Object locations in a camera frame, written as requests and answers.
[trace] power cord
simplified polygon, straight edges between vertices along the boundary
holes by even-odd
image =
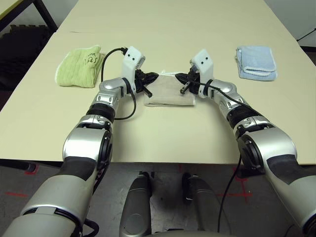
[[[128,48],[126,47],[122,47],[122,48],[115,48],[113,50],[111,50],[110,52],[108,52],[108,54],[104,57],[103,59],[103,62],[102,62],[102,67],[101,67],[101,82],[103,82],[103,73],[104,73],[104,65],[105,65],[105,61],[108,59],[108,57],[116,52],[116,51],[121,51],[123,53],[123,55],[126,54]],[[130,86],[130,83],[127,79],[123,78],[125,84],[126,84],[126,87],[127,87],[127,93],[130,93],[131,96],[132,96],[132,99],[133,99],[133,102],[134,102],[134,109],[133,109],[133,112],[129,115],[129,116],[126,116],[126,117],[123,117],[123,118],[114,118],[114,120],[125,120],[125,119],[129,119],[130,117],[132,117],[136,111],[136,98],[135,98],[135,95],[131,89],[131,86]]]
[[[294,226],[294,224],[290,225],[289,228],[287,228],[287,230],[286,230],[286,232],[285,232],[285,234],[284,234],[283,237],[286,237],[286,236],[287,236],[288,232],[290,231],[290,229],[291,229],[293,226]]]
[[[84,235],[83,237],[95,237],[99,232],[99,225],[95,223],[94,221],[89,220],[88,218],[85,219],[84,224],[86,226],[89,226],[93,229],[93,231],[87,235]]]
[[[247,104],[244,104],[243,102],[240,102],[238,100],[235,100],[233,99],[232,97],[230,97],[229,95],[227,95],[226,93],[224,93],[220,88],[218,87],[215,87],[215,86],[212,86],[212,85],[208,85],[208,84],[205,84],[205,83],[201,83],[201,82],[197,82],[197,81],[194,81],[194,80],[189,80],[190,83],[193,83],[193,84],[198,84],[198,85],[204,85],[206,87],[210,87],[214,90],[217,90],[219,93],[221,93],[222,95],[224,95],[227,99],[231,100],[231,101],[234,101],[235,103],[239,104],[239,105],[242,105],[242,106],[245,106],[247,107],[248,109],[250,109],[251,111],[257,113],[258,115],[260,116],[263,116],[261,113],[259,113],[258,111],[256,111],[255,109],[253,109],[251,106],[247,105]]]
[[[224,201],[225,201],[225,198],[226,198],[228,189],[229,189],[229,187],[230,187],[230,185],[231,185],[231,183],[232,183],[234,177],[235,177],[236,174],[237,174],[237,171],[238,171],[238,169],[239,169],[239,167],[240,167],[240,164],[241,164],[241,156],[239,156],[238,165],[237,165],[236,170],[234,171],[234,173],[233,173],[233,175],[232,175],[230,181],[229,181],[228,184],[227,184],[227,187],[226,187],[226,189],[225,189],[225,192],[224,192],[224,195],[223,195],[223,198],[222,198],[222,201],[221,201],[221,207],[220,207],[219,213],[218,213],[217,233],[219,233],[220,227],[221,227],[221,215],[222,215],[222,211],[223,211]]]
[[[102,62],[102,67],[101,67],[101,82],[103,82],[103,72],[104,72],[104,65],[105,65],[105,61],[108,59],[108,57],[116,52],[116,51],[121,51],[123,53],[123,55],[126,54],[128,48],[126,47],[122,47],[122,48],[115,48],[113,50],[111,50],[110,52],[108,52],[108,54],[104,57],[103,62]]]
[[[114,120],[125,120],[125,119],[129,119],[130,117],[132,117],[132,116],[134,115],[134,113],[135,113],[135,111],[136,111],[136,98],[135,98],[135,95],[134,95],[134,93],[133,93],[133,90],[132,90],[132,88],[131,88],[131,86],[130,86],[130,83],[129,83],[129,81],[128,81],[126,78],[122,78],[122,79],[123,79],[123,81],[124,81],[125,84],[126,84],[127,93],[130,93],[130,95],[132,96],[132,99],[133,99],[133,102],[134,102],[134,109],[133,109],[132,113],[131,113],[129,116],[123,117],[123,118],[114,118]]]

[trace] floor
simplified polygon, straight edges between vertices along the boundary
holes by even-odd
[[[194,206],[181,201],[181,177],[184,172],[198,174],[221,197],[235,165],[112,163],[94,194],[88,218],[100,226],[99,237],[118,237],[124,201],[132,181],[140,170],[155,172],[151,197],[152,231],[170,228],[196,230]],[[57,173],[57,168],[40,165],[35,173],[0,166],[0,236],[19,215],[41,183]],[[264,176],[236,178],[224,210],[232,234],[237,237],[283,237],[293,219],[281,204]],[[298,227],[287,237],[302,237]]]

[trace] light blue towel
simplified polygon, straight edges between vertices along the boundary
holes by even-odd
[[[238,47],[237,65],[240,78],[262,81],[272,81],[277,78],[276,63],[269,47]]]

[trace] beige cloth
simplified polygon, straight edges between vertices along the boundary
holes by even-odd
[[[144,104],[150,107],[156,106],[184,106],[195,105],[195,95],[186,91],[180,94],[183,84],[174,76],[176,73],[159,74],[159,77],[147,86],[153,94],[151,98],[145,95]]]

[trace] red tape mark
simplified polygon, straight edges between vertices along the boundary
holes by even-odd
[[[245,184],[244,184],[244,182],[247,182],[248,181],[248,179],[247,178],[244,178],[244,179],[241,179],[241,178],[238,178],[237,176],[235,176],[235,180],[236,181],[238,181],[238,182],[240,182],[240,184],[241,184],[241,188],[242,188],[242,196],[243,197],[245,197],[245,203],[248,203],[248,198],[247,197],[251,197],[252,196],[252,193],[246,193],[246,189],[245,189]]]
[[[9,196],[23,197],[23,198],[26,198],[28,196],[27,194],[17,194],[17,193],[12,193],[12,192],[5,192],[4,194],[9,195]]]
[[[24,174],[25,174],[25,175],[35,175],[35,174],[38,172],[38,169],[39,169],[39,166],[36,165],[34,171],[32,171],[32,172],[25,171]]]

